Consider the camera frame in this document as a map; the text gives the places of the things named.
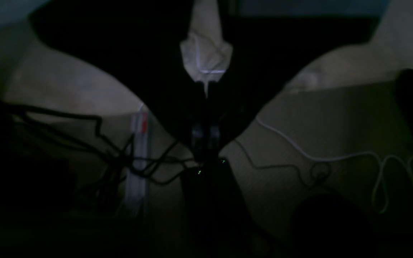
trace black fabric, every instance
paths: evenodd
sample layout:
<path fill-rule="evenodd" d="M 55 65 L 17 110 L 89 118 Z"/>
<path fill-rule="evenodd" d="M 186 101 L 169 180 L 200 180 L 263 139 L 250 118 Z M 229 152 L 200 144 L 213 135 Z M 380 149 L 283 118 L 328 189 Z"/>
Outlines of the black fabric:
<path fill-rule="evenodd" d="M 300 257 L 374 257 L 374 232 L 354 206 L 335 195 L 306 199 L 292 216 L 291 236 Z"/>
<path fill-rule="evenodd" d="M 203 85 L 185 71 L 179 48 L 192 5 L 192 0 L 53 0 L 30 21 L 48 46 L 120 80 L 191 150 L 193 124 L 219 123 L 220 150 L 301 68 L 338 46 L 366 42 L 378 21 L 233 18 L 220 2 L 223 36 L 234 51 L 207 101 Z"/>

